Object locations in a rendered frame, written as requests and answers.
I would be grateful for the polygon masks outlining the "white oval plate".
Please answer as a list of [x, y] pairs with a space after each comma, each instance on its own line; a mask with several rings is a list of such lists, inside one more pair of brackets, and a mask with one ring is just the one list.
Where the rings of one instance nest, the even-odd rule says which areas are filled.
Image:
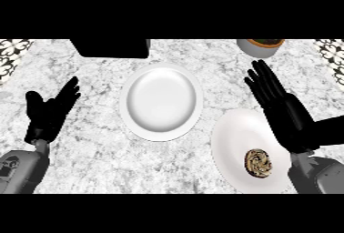
[[170, 141], [195, 127], [202, 114], [202, 86], [180, 66], [158, 63], [128, 77], [119, 96], [119, 115], [136, 136]]
[[[272, 174], [252, 177], [245, 168], [245, 155], [261, 149], [272, 161]], [[221, 176], [246, 194], [280, 193], [291, 181], [291, 154], [276, 141], [264, 114], [251, 109], [230, 109], [220, 117], [211, 136], [211, 151]]]

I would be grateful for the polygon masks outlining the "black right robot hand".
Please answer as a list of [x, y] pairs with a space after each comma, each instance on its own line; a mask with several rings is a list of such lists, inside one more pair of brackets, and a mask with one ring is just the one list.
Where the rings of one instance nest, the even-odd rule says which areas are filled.
[[260, 59], [251, 64], [245, 83], [261, 106], [277, 143], [295, 154], [316, 150], [320, 146], [342, 145], [344, 135], [335, 130], [344, 127], [344, 116], [314, 121], [264, 61]]

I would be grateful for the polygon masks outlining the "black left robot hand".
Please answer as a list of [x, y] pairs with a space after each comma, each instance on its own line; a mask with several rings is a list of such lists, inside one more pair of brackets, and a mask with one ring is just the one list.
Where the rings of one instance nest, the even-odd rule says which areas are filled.
[[43, 100], [37, 91], [25, 93], [29, 125], [24, 141], [28, 144], [34, 145], [40, 139], [47, 143], [55, 141], [80, 96], [78, 77], [75, 76], [68, 80], [56, 97], [47, 101]]

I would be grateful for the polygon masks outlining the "grey plant pot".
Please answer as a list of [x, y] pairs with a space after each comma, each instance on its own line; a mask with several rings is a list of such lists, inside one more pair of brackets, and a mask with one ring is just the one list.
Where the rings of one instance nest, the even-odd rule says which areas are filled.
[[276, 44], [267, 45], [257, 42], [254, 39], [238, 39], [236, 44], [241, 50], [255, 58], [269, 58], [275, 55], [285, 40], [280, 40]]

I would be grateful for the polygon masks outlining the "brown swirl cupcake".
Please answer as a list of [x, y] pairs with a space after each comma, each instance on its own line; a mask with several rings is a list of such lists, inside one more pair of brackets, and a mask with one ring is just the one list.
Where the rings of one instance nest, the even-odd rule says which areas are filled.
[[257, 178], [266, 178], [272, 174], [272, 161], [264, 150], [254, 148], [245, 155], [245, 169], [248, 174]]

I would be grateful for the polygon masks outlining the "black box appliance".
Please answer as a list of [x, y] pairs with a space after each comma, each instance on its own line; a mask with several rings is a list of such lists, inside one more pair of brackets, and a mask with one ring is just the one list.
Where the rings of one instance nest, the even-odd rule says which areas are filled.
[[71, 39], [81, 56], [102, 58], [139, 58], [149, 56], [149, 39]]

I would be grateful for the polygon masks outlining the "black white patterned tile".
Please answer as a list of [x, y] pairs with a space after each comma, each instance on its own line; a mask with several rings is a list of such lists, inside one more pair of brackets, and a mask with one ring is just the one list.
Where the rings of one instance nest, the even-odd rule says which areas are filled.
[[335, 83], [344, 88], [344, 39], [316, 39], [313, 45], [329, 67]]
[[32, 39], [0, 39], [0, 86], [7, 82], [32, 44]]

